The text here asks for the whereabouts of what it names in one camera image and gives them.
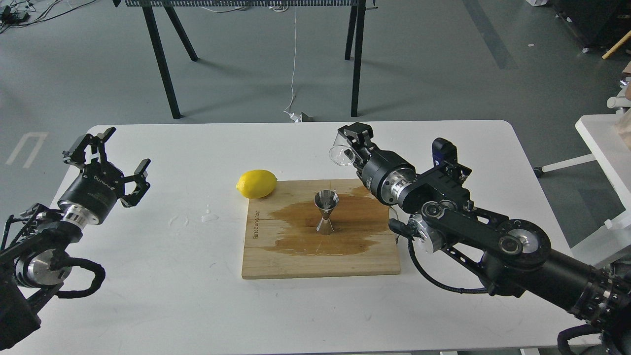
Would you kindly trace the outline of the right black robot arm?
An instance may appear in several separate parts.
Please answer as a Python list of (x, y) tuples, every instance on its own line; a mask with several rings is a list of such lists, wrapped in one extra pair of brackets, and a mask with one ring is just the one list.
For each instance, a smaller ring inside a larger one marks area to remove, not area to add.
[[(397, 205), (407, 222), (388, 221), (407, 239), (417, 270), (434, 285), (460, 294), (522, 296), (531, 292), (584, 322), (561, 331), (557, 348), (572, 353), (570, 339), (598, 334), (610, 355), (630, 353), (630, 276), (617, 276), (555, 251), (541, 227), (523, 219), (476, 207), (463, 187), (471, 169), (457, 160), (457, 148), (437, 138), (433, 168), (417, 173), (394, 151), (372, 142), (372, 127), (353, 123), (338, 129), (341, 154), (354, 166), (365, 188), (384, 205)], [(414, 244), (443, 251), (475, 274), (481, 288), (455, 288), (419, 264)]]

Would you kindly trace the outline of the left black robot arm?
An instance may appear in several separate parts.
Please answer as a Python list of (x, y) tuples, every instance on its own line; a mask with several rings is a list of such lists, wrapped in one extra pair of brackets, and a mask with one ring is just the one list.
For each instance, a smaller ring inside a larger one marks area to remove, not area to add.
[(115, 130), (86, 134), (64, 151), (64, 162), (79, 168), (79, 175), (57, 209), (34, 204), (7, 218), (0, 257), (2, 349), (12, 348), (40, 328), (38, 313), (52, 297), (87, 297), (101, 288), (104, 268), (69, 256), (66, 247), (82, 238), (87, 225), (101, 224), (117, 202), (136, 206), (150, 187), (149, 159), (142, 160), (130, 176), (108, 161), (105, 143)]

